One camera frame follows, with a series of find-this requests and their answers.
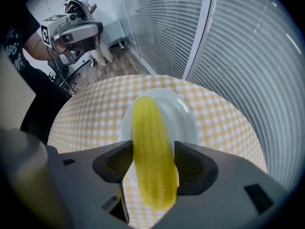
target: white window blinds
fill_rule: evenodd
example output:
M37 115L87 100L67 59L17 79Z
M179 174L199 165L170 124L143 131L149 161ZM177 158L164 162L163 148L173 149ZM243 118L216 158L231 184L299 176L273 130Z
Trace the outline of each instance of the white window blinds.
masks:
M133 32L143 59L157 74L182 78L202 0L132 0Z
M291 189L305 155L302 36L278 0L214 0L211 6L209 31L188 80L247 117L268 173Z

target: table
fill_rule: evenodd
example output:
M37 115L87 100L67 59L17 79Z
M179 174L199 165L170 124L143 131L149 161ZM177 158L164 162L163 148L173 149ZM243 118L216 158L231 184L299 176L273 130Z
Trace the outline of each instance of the table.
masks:
M83 89L58 113L48 145L64 153L118 142L128 106L152 88L170 89L186 101L196 120L200 145L244 157L267 172L257 136L242 113L203 87L163 75L120 76ZM136 184L127 177L123 189L130 226L150 228L166 213L146 207Z

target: person's arm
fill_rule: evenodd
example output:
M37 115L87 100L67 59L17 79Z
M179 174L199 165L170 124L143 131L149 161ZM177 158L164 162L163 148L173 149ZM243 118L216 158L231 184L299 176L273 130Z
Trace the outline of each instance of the person's arm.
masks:
M97 5L93 4L91 9L90 9L90 14L93 14L93 12L96 10L96 8L97 8Z
M58 49L63 52L66 49L66 45L63 41L57 41ZM23 48L37 60L51 60L53 59L52 49L43 44L41 37L37 32L30 36L25 42Z
M40 25L34 16L30 13L26 6L23 7L21 21L23 24L22 46L23 48L37 60L50 60L53 57L52 49L43 44L41 37L37 33ZM63 52L66 49L66 44L60 40L57 43L58 49Z
M93 14L97 8L96 3L93 3L91 0L84 0L84 3L88 6L90 14Z

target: yellow corn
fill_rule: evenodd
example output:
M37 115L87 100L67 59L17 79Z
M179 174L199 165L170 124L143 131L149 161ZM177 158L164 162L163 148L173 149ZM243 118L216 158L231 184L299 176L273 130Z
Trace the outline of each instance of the yellow corn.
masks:
M133 157L145 205L165 210L176 201L178 176L166 127L156 102L140 97L132 110Z

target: black t-shirt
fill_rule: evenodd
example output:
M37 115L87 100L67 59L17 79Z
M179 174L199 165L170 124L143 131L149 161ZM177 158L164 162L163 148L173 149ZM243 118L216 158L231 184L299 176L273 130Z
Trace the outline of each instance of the black t-shirt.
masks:
M2 43L7 56L25 82L36 94L44 94L45 89L52 84L48 76L41 70L33 68L23 55L23 46L40 25L28 8L23 5L18 15L10 16L6 21L6 32Z
M25 82L36 93L21 130L37 136L47 144L52 123L70 96L55 85L43 71L33 68L23 55L24 44L40 27L26 6L19 6L18 13L10 13L6 18L6 31L2 32L5 52Z

